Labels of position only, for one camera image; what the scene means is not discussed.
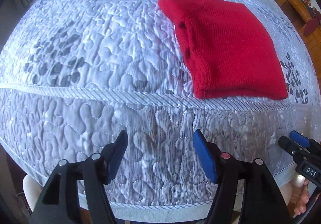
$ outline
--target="black clamp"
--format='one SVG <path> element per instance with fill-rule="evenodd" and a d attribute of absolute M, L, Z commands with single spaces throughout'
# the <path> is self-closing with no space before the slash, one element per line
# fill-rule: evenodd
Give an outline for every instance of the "black clamp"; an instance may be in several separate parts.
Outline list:
<path fill-rule="evenodd" d="M 231 222 L 238 180 L 245 180 L 239 224 L 292 223 L 282 194 L 263 160 L 244 162 L 222 153 L 216 144 L 205 140 L 200 130 L 194 132 L 193 142 L 206 177 L 219 184 L 205 224 Z"/>
<path fill-rule="evenodd" d="M 83 180 L 92 224 L 116 223 L 104 184 L 116 177 L 128 144 L 123 130 L 116 141 L 85 161 L 59 161 L 36 203 L 29 224 L 80 224 L 77 181 Z"/>
<path fill-rule="evenodd" d="M 321 145 L 296 131 L 292 131 L 289 138 L 280 137 L 278 144 L 293 157 L 293 161 L 297 164 L 296 172 L 317 186 L 306 205 L 306 212 L 294 219 L 295 223 L 301 223 L 309 214 L 321 192 Z"/>

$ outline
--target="mattress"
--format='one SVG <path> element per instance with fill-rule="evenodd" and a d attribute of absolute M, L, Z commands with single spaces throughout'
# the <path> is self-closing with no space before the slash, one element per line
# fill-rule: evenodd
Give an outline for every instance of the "mattress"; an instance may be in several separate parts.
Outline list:
<path fill-rule="evenodd" d="M 310 56 L 273 0 L 229 1 L 269 32 L 287 99 L 196 99 L 157 0 L 37 0 L 0 55 L 0 143 L 44 185 L 59 160 L 85 160 L 124 129 L 128 148 L 108 199 L 116 217 L 162 211 L 162 222 L 176 209 L 185 212 L 180 221 L 204 218 L 214 197 L 193 149 L 196 129 L 237 159 L 262 158 L 274 176 L 293 168 L 278 137 L 297 130 L 317 139 L 321 126 Z M 85 204 L 83 183 L 78 189 Z M 195 208 L 202 211 L 191 216 Z"/>

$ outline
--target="wooden cabinet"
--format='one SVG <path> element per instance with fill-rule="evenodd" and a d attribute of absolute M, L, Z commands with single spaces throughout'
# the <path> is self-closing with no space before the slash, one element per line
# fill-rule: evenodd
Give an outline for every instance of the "wooden cabinet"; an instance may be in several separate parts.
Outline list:
<path fill-rule="evenodd" d="M 305 43 L 321 86 L 321 28 L 318 26 L 313 33 L 304 35 L 306 23 L 312 18 L 301 0 L 275 0 L 289 18 Z"/>

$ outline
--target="finger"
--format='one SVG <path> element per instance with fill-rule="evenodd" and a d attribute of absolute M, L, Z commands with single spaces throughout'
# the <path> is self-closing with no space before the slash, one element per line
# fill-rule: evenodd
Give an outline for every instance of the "finger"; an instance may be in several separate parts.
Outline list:
<path fill-rule="evenodd" d="M 298 198 L 297 207 L 300 206 L 300 204 L 307 204 L 309 199 L 310 194 L 308 192 L 308 186 L 303 186 Z"/>
<path fill-rule="evenodd" d="M 295 208 L 295 209 L 294 209 L 294 214 L 298 216 L 298 215 L 301 214 L 301 212 L 299 212 L 299 210 L 298 210 L 297 208 Z"/>
<path fill-rule="evenodd" d="M 298 207 L 298 211 L 301 212 L 301 213 L 304 213 L 306 210 L 307 210 L 307 207 L 306 207 L 305 204 L 301 204 L 301 205 Z"/>
<path fill-rule="evenodd" d="M 309 184 L 309 180 L 308 180 L 308 179 L 305 179 L 303 185 L 306 186 L 306 185 L 308 185 L 308 184 Z"/>

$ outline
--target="red sweater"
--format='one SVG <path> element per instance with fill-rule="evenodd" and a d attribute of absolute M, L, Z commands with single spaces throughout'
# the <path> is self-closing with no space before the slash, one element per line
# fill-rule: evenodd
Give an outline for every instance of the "red sweater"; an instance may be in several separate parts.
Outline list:
<path fill-rule="evenodd" d="M 175 24 L 197 98 L 288 97 L 273 41 L 240 3 L 224 0 L 159 0 Z"/>

